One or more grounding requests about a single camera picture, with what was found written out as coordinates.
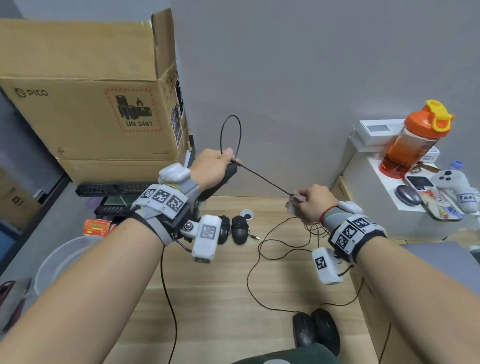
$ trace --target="shaker bottle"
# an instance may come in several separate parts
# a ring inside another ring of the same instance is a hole
[[[439,101],[427,100],[422,110],[405,119],[400,135],[379,167],[380,172],[391,178],[403,178],[436,142],[447,136],[453,118]]]

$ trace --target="wood grain surface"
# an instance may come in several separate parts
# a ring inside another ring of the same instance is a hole
[[[244,208],[254,212],[249,221],[253,235],[261,239],[284,221],[286,198],[212,197],[202,214],[227,215],[230,220]],[[309,232],[292,219],[269,236],[300,246]],[[250,296],[246,278],[258,259],[259,241],[249,238],[236,245],[231,238],[218,246],[212,264],[192,262],[178,244],[165,249],[164,275],[177,316],[178,342],[172,363],[223,363],[294,347],[292,313],[269,311]],[[317,247],[317,239],[305,248]],[[327,246],[321,239],[321,246]],[[290,248],[266,242],[262,252],[279,257]],[[261,259],[249,280],[254,295],[263,304],[310,313],[321,303],[346,303],[355,297],[350,275],[345,282],[325,286],[318,280],[311,253],[294,251],[278,261]],[[345,306],[324,306],[340,332],[342,363],[372,364],[377,361],[358,301]],[[107,364],[167,363],[175,331],[163,292],[160,269],[155,272]]]

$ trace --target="small round white container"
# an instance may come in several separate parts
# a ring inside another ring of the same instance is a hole
[[[63,272],[102,239],[101,236],[79,236],[55,249],[43,261],[35,276],[34,290],[37,296],[40,296]]]

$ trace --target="dark green pants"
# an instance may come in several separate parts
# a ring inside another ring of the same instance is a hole
[[[284,350],[282,352],[272,352],[255,356],[253,358],[243,359],[234,364],[264,364],[269,360],[282,359],[289,364],[340,364],[340,361],[328,350],[320,344],[312,344],[302,346],[296,349]]]

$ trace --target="battery warning label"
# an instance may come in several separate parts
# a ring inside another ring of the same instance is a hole
[[[105,95],[123,132],[162,131],[151,88],[107,88]]]

